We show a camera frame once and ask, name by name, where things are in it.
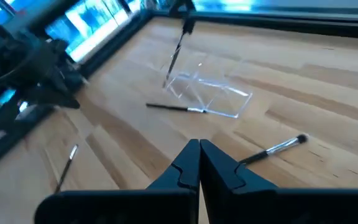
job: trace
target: transparent plastic piece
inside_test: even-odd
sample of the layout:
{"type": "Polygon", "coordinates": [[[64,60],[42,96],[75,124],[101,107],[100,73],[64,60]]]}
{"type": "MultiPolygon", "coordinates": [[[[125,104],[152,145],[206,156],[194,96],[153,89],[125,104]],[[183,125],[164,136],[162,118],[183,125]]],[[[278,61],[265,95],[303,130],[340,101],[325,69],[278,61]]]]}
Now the transparent plastic piece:
{"type": "MultiPolygon", "coordinates": [[[[164,78],[172,57],[162,66],[164,78]]],[[[252,96],[251,90],[236,87],[226,77],[242,62],[181,48],[169,75],[165,91],[179,99],[182,105],[208,113],[238,118],[252,96]]]]}

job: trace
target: wooden table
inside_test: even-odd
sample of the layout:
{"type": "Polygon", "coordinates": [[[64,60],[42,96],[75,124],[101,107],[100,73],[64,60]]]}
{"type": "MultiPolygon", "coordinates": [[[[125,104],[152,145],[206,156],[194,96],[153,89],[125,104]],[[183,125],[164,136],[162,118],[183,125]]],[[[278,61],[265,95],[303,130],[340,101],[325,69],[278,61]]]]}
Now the wooden table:
{"type": "Polygon", "coordinates": [[[143,189],[191,138],[239,160],[300,133],[308,144],[249,168],[281,187],[358,188],[358,39],[197,22],[185,49],[246,62],[227,79],[254,95],[231,119],[145,107],[164,97],[158,71],[180,32],[152,20],[79,92],[80,110],[55,112],[0,160],[0,223],[32,223],[75,144],[62,190],[143,189]]]}

